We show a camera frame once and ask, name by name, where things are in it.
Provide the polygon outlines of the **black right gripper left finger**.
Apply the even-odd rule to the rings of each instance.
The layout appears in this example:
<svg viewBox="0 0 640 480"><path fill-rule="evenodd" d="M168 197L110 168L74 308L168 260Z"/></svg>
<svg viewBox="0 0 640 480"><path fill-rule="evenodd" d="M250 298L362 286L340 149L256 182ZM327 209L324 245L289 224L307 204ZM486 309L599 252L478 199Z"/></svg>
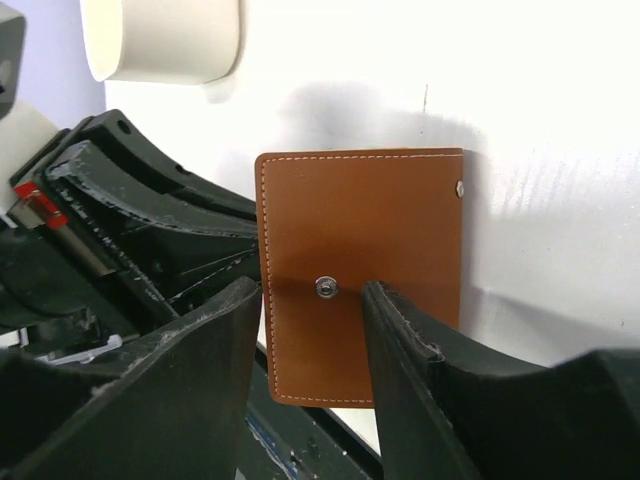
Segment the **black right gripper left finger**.
<svg viewBox="0 0 640 480"><path fill-rule="evenodd" d="M1 353L5 479L231 479L262 292L241 278L87 363Z"/></svg>

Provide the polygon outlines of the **brown leather card holder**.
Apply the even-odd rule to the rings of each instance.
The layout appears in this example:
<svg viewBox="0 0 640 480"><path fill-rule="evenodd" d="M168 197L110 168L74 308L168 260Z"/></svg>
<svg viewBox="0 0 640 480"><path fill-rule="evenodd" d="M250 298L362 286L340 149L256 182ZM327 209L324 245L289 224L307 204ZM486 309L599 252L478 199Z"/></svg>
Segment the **brown leather card holder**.
<svg viewBox="0 0 640 480"><path fill-rule="evenodd" d="M459 324L464 152L272 152L255 162L269 386L279 403L373 404L361 291L381 281Z"/></svg>

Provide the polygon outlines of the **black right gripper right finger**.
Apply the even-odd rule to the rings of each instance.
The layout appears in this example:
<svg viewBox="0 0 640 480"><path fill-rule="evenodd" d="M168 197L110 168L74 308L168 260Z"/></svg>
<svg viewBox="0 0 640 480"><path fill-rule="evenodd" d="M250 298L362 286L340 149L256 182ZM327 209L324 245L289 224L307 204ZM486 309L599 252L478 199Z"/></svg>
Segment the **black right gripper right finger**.
<svg viewBox="0 0 640 480"><path fill-rule="evenodd" d="M552 367L489 348L380 282L362 310L388 479L635 479L639 353Z"/></svg>

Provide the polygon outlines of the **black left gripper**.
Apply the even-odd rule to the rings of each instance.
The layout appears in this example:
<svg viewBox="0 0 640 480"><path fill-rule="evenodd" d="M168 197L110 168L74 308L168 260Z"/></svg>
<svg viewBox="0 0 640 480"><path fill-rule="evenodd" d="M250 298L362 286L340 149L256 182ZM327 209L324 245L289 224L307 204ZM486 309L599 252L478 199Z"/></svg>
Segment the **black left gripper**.
<svg viewBox="0 0 640 480"><path fill-rule="evenodd" d="M64 129L9 180L1 330L36 357L127 342L167 300L260 279L256 204L173 161L119 110Z"/></svg>

